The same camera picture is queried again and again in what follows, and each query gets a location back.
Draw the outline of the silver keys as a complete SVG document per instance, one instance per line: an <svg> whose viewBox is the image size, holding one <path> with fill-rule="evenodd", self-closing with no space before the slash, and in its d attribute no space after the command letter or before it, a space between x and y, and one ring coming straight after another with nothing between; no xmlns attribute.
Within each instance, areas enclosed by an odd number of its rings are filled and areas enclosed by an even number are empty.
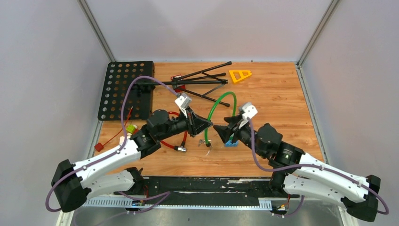
<svg viewBox="0 0 399 226"><path fill-rule="evenodd" d="M205 140L200 139L200 140L199 140L199 143L198 143L198 146L201 146L202 144L205 144L205 143L206 143Z"/></svg>

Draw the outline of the red cable lock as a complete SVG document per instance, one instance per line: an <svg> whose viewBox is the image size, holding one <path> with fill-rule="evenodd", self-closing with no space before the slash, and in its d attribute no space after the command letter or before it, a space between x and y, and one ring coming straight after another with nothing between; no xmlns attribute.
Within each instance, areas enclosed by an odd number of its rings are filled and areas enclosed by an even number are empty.
<svg viewBox="0 0 399 226"><path fill-rule="evenodd" d="M170 143L170 142L168 142L168 141L166 141L166 140L161 140L161 144L162 145L164 145L165 147L168 147L168 148L170 148L170 149L173 149L173 150L175 150L175 151L177 151L177 152L180 152L180 153L187 153L187 148L186 148L186 141L187 141L187 137L188 137L188 132L187 131L185 131L184 133L183 133L183 138L182 138L182 141L181 141L181 143L178 145L177 143L176 144L172 144L172 143Z"/></svg>

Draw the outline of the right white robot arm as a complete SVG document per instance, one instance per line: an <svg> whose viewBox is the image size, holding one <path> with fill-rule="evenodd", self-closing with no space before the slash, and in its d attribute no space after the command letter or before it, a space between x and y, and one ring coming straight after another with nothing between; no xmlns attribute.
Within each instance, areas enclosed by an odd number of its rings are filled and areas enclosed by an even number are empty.
<svg viewBox="0 0 399 226"><path fill-rule="evenodd" d="M283 141L283 136L269 123L254 130L241 116L226 117L226 126L213 128L223 141L230 138L251 148L257 156L269 161L272 172L269 191L274 196L284 193L312 197L333 203L351 216L375 221L381 180L375 175L359 176L324 163L302 149Z"/></svg>

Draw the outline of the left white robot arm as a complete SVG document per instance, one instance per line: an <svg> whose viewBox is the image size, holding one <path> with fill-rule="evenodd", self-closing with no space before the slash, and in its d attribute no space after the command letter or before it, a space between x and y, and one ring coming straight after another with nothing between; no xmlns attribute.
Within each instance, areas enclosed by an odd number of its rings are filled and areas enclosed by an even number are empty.
<svg viewBox="0 0 399 226"><path fill-rule="evenodd" d="M70 212L82 206L88 199L106 193L129 190L140 194L144 181L136 168L129 168L118 174L110 171L127 163L143 159L161 148L161 141L187 132L195 137L213 123L197 114L191 108L180 112L178 117L170 117L166 110L156 110L130 138L95 157L71 163L66 159L60 162L51 181L51 189L46 197L47 210L51 194L55 194L60 205L59 211Z"/></svg>

